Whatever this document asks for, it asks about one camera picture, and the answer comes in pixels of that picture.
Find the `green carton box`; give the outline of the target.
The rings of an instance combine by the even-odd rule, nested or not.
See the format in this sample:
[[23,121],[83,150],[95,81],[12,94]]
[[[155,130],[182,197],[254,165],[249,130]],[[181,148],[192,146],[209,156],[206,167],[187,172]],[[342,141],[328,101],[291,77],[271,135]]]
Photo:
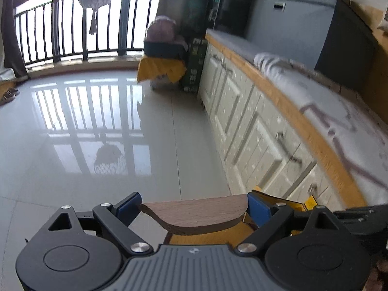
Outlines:
[[207,52],[207,40],[193,38],[189,44],[186,74],[181,79],[181,88],[187,93],[197,93]]

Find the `wooden bin lid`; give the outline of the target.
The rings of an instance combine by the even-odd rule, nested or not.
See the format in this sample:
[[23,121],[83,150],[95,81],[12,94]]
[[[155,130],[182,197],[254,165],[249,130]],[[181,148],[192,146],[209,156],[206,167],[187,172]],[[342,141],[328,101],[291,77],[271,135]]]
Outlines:
[[187,230],[242,219],[248,209],[248,198],[245,194],[239,194],[197,200],[142,203],[139,208],[169,233],[185,234]]

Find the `black shelf unit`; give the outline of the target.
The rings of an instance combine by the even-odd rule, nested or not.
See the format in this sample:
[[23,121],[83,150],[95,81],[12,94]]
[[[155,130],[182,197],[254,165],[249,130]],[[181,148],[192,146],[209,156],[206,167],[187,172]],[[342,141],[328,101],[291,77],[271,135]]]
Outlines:
[[251,0],[209,0],[207,28],[242,36]]

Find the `yellow cloth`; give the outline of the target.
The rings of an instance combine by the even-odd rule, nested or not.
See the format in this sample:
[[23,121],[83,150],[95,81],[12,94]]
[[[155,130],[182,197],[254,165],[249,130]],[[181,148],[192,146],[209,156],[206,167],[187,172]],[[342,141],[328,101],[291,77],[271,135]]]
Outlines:
[[170,83],[176,83],[186,74],[187,68],[183,60],[171,58],[143,57],[139,61],[137,82],[156,80],[166,76]]

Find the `yellow trash bin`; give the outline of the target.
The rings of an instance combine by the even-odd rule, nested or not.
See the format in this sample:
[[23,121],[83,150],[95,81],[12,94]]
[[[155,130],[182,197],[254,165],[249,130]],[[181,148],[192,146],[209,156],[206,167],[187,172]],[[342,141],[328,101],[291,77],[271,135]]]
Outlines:
[[[253,192],[257,194],[264,201],[275,203],[276,200],[282,198],[270,196],[261,191],[262,189],[258,186],[253,188]],[[304,203],[294,202],[291,200],[285,200],[285,203],[291,206],[295,211],[309,211],[313,207],[317,206],[318,203],[314,196],[309,195],[308,199]],[[257,224],[247,214],[242,215],[242,219],[232,220],[219,225],[209,225],[201,227],[197,230],[187,230],[184,232],[167,233],[163,244],[172,245],[209,245],[209,244],[229,244],[235,248],[243,239],[251,235],[257,230]]]

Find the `white drawer cabinet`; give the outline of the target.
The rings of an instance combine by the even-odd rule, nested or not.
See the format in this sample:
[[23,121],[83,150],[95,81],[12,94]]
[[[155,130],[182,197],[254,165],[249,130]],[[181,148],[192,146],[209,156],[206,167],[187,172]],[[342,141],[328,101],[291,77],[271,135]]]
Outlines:
[[[366,201],[338,155],[275,85],[209,31],[198,96],[204,105],[232,194],[262,192],[295,202],[309,195],[334,210]],[[234,70],[216,65],[213,54]],[[275,139],[283,132],[291,162]]]

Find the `purple stuffed cushion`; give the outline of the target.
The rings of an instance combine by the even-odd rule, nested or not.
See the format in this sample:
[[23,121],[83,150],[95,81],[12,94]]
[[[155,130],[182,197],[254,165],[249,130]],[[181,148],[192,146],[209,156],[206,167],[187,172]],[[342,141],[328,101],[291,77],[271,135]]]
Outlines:
[[157,16],[148,25],[144,41],[172,43],[183,39],[178,33],[175,20],[168,16]]

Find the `dark blue basket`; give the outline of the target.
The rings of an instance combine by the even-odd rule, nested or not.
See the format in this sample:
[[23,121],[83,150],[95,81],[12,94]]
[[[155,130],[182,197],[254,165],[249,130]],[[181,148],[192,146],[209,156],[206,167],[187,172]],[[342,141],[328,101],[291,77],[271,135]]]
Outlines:
[[143,49],[147,57],[184,60],[189,47],[185,41],[182,43],[144,41]]

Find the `grey storage box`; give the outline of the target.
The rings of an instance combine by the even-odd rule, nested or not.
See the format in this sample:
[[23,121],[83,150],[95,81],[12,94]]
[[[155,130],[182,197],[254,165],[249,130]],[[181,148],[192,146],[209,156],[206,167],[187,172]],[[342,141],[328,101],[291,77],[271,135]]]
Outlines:
[[252,0],[246,40],[361,91],[378,42],[343,0]]

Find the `slippers on floor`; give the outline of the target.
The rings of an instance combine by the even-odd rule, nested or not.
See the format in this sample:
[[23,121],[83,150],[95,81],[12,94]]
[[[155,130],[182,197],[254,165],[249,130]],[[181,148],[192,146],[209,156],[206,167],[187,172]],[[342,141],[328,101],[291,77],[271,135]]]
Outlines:
[[14,87],[8,88],[8,90],[6,90],[6,92],[4,92],[3,96],[1,97],[0,106],[6,105],[14,101],[15,98],[19,96],[19,94],[20,94],[19,89],[16,89]]

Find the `cartoon bear blanket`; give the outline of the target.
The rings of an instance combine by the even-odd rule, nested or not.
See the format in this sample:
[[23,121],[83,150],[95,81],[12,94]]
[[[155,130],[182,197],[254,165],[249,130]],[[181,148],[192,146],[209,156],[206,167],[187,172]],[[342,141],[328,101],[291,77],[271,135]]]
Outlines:
[[340,95],[330,79],[291,59],[257,53],[253,64],[312,122],[366,203],[387,204],[387,125],[360,96]]

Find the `black balcony railing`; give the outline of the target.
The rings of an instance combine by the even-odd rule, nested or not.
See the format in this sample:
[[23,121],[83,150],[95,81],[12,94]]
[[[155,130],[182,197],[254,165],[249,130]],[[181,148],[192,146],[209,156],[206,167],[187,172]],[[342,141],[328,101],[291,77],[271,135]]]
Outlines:
[[16,37],[28,68],[65,60],[139,55],[159,0],[14,0]]

